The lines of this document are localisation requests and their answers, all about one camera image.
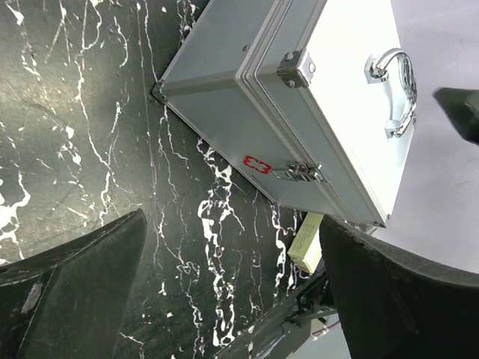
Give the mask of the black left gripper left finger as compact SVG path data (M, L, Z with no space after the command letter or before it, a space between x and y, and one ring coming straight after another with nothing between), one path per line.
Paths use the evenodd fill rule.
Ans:
M140 209L1 267L2 358L112 358L147 234Z

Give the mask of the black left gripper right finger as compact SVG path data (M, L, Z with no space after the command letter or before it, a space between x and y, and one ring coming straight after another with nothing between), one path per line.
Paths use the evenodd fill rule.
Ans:
M478 274L328 215L320 244L352 358L478 357Z

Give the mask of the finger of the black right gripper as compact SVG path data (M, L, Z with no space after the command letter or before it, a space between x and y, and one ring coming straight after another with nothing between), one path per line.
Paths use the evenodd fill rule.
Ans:
M478 144L478 89L439 88L433 97L460 137Z

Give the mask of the grey plastic medicine case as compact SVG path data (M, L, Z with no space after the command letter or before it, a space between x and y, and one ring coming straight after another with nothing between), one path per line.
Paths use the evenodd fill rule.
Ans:
M418 97L391 2L210 1L152 93L271 201L388 224Z

